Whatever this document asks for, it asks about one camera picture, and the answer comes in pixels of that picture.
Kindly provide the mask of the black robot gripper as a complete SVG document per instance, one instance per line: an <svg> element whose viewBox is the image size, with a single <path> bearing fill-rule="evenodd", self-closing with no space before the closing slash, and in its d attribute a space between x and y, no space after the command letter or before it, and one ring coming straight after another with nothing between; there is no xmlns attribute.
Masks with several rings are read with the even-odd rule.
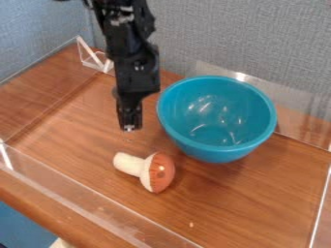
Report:
<svg viewBox="0 0 331 248"><path fill-rule="evenodd" d="M160 90L159 49L154 44L110 47L115 64L116 113L124 132L143 127L143 98Z"/></svg>

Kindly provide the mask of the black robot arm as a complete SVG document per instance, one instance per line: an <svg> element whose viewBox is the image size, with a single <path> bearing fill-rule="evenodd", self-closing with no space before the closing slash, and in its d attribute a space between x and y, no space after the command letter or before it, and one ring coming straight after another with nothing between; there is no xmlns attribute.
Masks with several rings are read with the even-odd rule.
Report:
<svg viewBox="0 0 331 248"><path fill-rule="evenodd" d="M150 40L155 17L147 0L80 0L92 10L114 63L116 114L124 132L143 127L143 100L160 91L159 48Z"/></svg>

